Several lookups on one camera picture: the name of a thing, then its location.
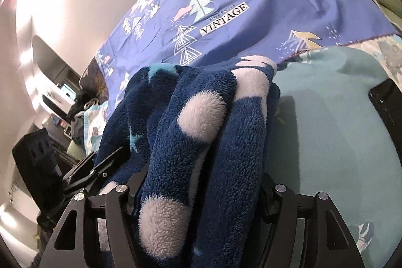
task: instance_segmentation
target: towel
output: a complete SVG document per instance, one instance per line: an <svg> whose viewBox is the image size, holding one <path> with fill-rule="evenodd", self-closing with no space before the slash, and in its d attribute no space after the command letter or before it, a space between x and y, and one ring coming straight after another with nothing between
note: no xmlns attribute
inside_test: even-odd
<svg viewBox="0 0 402 268"><path fill-rule="evenodd" d="M205 67L153 64L128 82L95 164L130 147L106 193L149 161L135 231L146 267L239 266L279 98L276 70L252 55Z"/></svg>

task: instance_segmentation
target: gray fabric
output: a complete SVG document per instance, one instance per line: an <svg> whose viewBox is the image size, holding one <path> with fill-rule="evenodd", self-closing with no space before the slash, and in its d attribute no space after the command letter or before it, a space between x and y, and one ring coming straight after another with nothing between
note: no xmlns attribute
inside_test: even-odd
<svg viewBox="0 0 402 268"><path fill-rule="evenodd" d="M368 92L388 76L375 58L351 48L302 58L274 79L281 100L267 172L295 192L327 192L353 234L372 222L373 239L362 257L366 268L382 268L402 237L402 168ZM295 259L302 237L299 229Z"/></svg>

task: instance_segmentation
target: teal star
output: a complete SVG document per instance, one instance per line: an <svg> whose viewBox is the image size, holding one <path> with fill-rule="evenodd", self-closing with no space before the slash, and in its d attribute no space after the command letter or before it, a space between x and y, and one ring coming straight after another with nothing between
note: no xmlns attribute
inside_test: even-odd
<svg viewBox="0 0 402 268"><path fill-rule="evenodd" d="M174 67L174 64L169 64L169 63L156 63L152 64L149 66L149 71L148 71L148 81L151 82L152 77L159 71L165 71L167 73L177 75L176 68Z"/></svg>
<svg viewBox="0 0 402 268"><path fill-rule="evenodd" d="M130 127L130 150L131 151L135 151L136 153L138 153L138 149L136 146L137 141L142 138L144 135L143 134L136 134L133 135L131 132L131 127Z"/></svg>

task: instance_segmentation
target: metal screw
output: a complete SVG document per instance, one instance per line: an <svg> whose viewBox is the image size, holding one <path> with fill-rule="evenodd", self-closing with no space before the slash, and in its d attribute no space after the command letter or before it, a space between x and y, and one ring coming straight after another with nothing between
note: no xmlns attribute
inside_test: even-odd
<svg viewBox="0 0 402 268"><path fill-rule="evenodd" d="M320 193L318 193L318 197L319 197L321 200L328 200L328 198L329 198L329 196L328 196L327 193L325 193L325 192L320 192Z"/></svg>
<svg viewBox="0 0 402 268"><path fill-rule="evenodd" d="M124 192L126 190L127 190L127 185L120 184L120 185L116 186L116 191L117 192Z"/></svg>
<svg viewBox="0 0 402 268"><path fill-rule="evenodd" d="M85 194L84 193L77 193L74 197L74 200L76 201L81 201L82 199L85 198Z"/></svg>
<svg viewBox="0 0 402 268"><path fill-rule="evenodd" d="M287 190L286 186L282 185L282 184L278 184L275 186L275 190L278 192L285 192Z"/></svg>

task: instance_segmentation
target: smartphone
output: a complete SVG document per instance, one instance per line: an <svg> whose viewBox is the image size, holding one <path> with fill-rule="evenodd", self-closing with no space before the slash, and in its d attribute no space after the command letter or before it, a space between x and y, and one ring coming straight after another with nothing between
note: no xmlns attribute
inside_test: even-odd
<svg viewBox="0 0 402 268"><path fill-rule="evenodd" d="M402 92L392 79L369 91L369 99L380 115L402 163Z"/></svg>

